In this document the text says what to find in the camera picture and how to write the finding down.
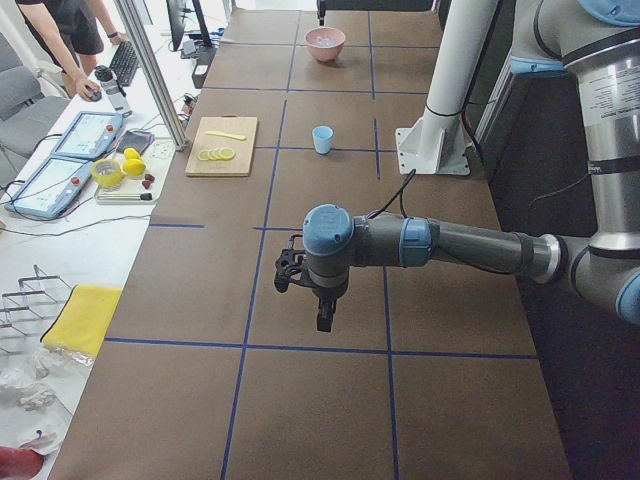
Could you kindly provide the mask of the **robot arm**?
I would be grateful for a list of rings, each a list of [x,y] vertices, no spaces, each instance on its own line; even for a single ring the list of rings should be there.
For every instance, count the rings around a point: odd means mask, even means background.
[[[303,223],[302,277],[329,331],[352,267],[422,266],[432,259],[498,274],[561,281],[580,297],[639,320],[639,5],[635,1],[521,1],[515,72],[566,70],[578,82],[597,229],[588,238],[533,237],[335,205]]]

